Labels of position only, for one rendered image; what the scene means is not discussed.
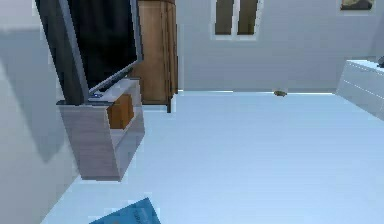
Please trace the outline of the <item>blue book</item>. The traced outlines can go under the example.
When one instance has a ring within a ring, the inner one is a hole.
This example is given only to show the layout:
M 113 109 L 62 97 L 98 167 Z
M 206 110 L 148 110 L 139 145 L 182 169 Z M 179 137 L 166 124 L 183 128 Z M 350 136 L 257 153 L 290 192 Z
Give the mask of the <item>blue book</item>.
M 149 198 L 112 212 L 89 224 L 161 224 Z

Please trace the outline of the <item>brown wooden wardrobe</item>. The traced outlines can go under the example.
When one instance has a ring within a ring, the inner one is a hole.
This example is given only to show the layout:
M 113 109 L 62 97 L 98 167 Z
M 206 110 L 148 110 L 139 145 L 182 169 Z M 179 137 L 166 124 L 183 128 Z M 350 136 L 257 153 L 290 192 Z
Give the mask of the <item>brown wooden wardrobe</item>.
M 139 0 L 143 61 L 130 77 L 140 82 L 144 105 L 166 105 L 178 93 L 175 0 Z

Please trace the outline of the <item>grey television stand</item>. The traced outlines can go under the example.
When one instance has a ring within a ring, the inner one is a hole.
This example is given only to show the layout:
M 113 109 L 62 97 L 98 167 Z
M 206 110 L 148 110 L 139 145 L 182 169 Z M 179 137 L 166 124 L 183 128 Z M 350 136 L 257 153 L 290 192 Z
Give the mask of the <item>grey television stand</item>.
M 108 108 L 119 97 L 131 97 L 133 118 L 123 128 L 112 129 Z M 123 78 L 89 102 L 75 106 L 56 103 L 83 180 L 120 181 L 144 135 L 144 118 L 137 79 Z

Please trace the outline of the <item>white framed window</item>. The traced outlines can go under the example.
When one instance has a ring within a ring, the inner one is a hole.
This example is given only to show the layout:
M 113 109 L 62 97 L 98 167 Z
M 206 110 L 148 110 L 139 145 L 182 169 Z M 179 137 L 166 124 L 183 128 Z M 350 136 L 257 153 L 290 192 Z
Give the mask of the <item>white framed window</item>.
M 264 6 L 265 0 L 211 0 L 211 39 L 257 41 Z

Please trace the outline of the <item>black flat television set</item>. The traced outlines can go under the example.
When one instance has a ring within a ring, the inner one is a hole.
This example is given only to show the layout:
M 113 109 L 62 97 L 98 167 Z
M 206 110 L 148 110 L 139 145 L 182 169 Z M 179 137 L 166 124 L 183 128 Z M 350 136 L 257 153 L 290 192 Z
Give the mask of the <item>black flat television set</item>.
M 35 0 L 69 105 L 106 92 L 143 61 L 138 0 Z

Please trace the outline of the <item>framed wall picture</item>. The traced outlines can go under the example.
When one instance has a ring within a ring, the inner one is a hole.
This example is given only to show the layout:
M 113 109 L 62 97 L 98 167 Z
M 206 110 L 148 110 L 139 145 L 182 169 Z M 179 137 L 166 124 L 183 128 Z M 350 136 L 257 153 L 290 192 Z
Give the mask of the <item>framed wall picture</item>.
M 374 0 L 342 0 L 341 11 L 369 11 L 374 5 Z

